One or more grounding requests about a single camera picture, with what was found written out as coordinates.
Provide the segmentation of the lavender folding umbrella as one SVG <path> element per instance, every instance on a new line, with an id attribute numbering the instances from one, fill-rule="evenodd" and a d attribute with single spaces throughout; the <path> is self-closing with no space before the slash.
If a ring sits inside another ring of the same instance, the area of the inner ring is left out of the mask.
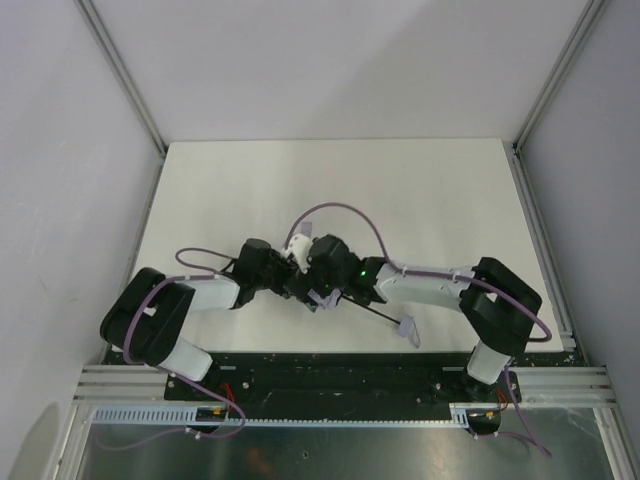
<path id="1" fill-rule="evenodd" d="M 334 235 L 313 238 L 310 232 L 311 224 L 305 222 L 302 231 L 294 234 L 283 250 L 299 268 L 301 290 L 310 301 L 310 309 L 333 309 L 344 300 L 392 322 L 398 336 L 413 347 L 420 347 L 421 339 L 412 316 L 398 320 L 371 307 L 373 303 L 386 302 L 375 290 L 377 275 L 386 260 L 359 258 L 340 238 Z"/>

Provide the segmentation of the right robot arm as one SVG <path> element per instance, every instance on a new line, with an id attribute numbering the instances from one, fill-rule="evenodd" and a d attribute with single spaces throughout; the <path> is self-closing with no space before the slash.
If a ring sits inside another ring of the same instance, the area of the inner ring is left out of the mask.
<path id="1" fill-rule="evenodd" d="M 470 268 L 399 265 L 387 257 L 359 258 L 339 238 L 294 235 L 282 253 L 296 267 L 299 294 L 314 307 L 349 298 L 372 303 L 415 303 L 461 313 L 478 342 L 466 367 L 476 382 L 493 385 L 509 361 L 522 354 L 542 305 L 541 296 L 495 258 Z"/>

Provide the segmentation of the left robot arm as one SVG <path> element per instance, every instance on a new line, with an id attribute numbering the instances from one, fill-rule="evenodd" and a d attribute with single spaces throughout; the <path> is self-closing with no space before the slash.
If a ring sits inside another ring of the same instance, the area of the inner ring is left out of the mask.
<path id="1" fill-rule="evenodd" d="M 168 277 L 151 267 L 139 270 L 102 320 L 101 338 L 120 349 L 129 363 L 201 381 L 214 360 L 182 337 L 187 316 L 239 309 L 263 290 L 287 295 L 285 284 L 298 265 L 293 254 L 249 239 L 228 271 L 209 267 L 205 271 L 204 275 Z"/>

